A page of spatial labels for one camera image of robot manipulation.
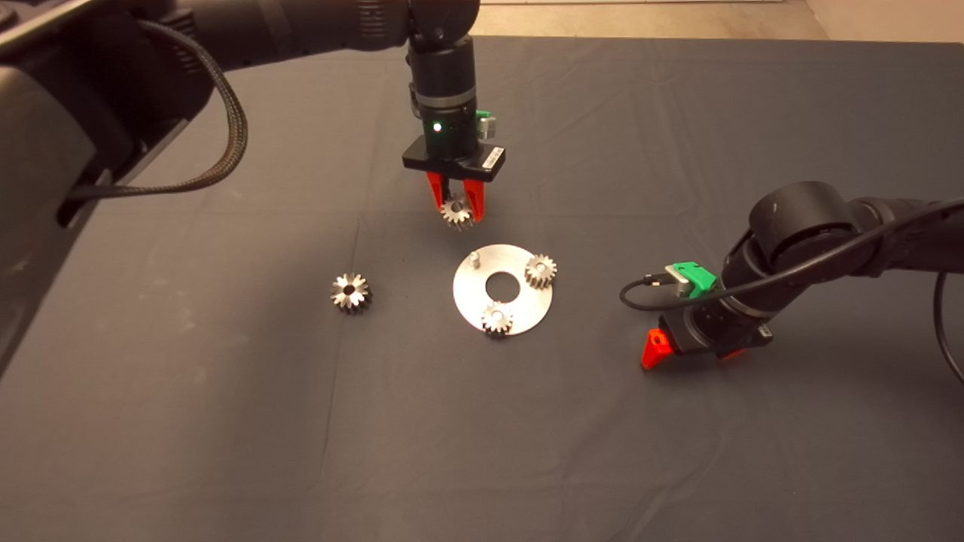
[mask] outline circular metal plate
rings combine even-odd
[[[466,322],[482,331],[482,312],[495,302],[486,291],[486,282],[496,273],[508,273],[519,281],[519,297],[504,304],[513,318],[506,335],[525,333],[541,322],[552,304],[552,285],[536,289],[525,281],[525,265],[532,253],[513,245],[489,245],[474,254],[478,255],[478,267],[473,265],[471,255],[467,256],[452,281],[455,306]]]

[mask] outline spur gear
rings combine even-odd
[[[551,257],[540,254],[530,259],[525,265],[525,280],[530,286],[542,289],[552,282],[556,271],[558,271],[558,266],[555,261]]]
[[[446,200],[440,210],[442,218],[456,230],[467,230],[472,227],[472,211],[464,196]]]
[[[332,283],[332,303],[344,312],[357,312],[371,302],[368,281],[356,273],[345,273]]]
[[[482,312],[482,330],[487,334],[504,337],[512,329],[512,313],[502,303],[493,303]]]

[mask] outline gear hole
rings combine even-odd
[[[494,301],[499,303],[511,303],[519,297],[519,281],[512,275],[504,272],[495,273],[485,283],[485,291]]]

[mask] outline metal gear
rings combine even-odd
[[[371,301],[368,281],[356,273],[335,277],[332,283],[332,303],[344,312],[357,312]]]
[[[464,196],[446,200],[440,210],[442,218],[456,230],[467,230],[472,227],[472,211]]]
[[[492,303],[482,312],[482,330],[488,335],[504,337],[512,329],[512,313],[502,303]]]
[[[551,257],[540,254],[530,259],[525,265],[525,280],[530,286],[542,289],[552,282],[556,271],[558,271],[558,266],[555,261]]]

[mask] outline table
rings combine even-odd
[[[616,299],[667,262],[718,268],[790,182],[959,196],[964,47],[476,48],[508,162],[473,230],[400,166],[401,50],[233,73],[252,134],[230,179],[99,205],[0,381],[0,538],[964,536],[964,390],[932,277],[814,287],[765,350],[648,373],[656,318]],[[201,171],[224,134],[214,101],[137,182]],[[547,318],[504,341],[450,290],[492,243],[559,262]],[[362,316],[329,305],[347,271],[375,289]]]

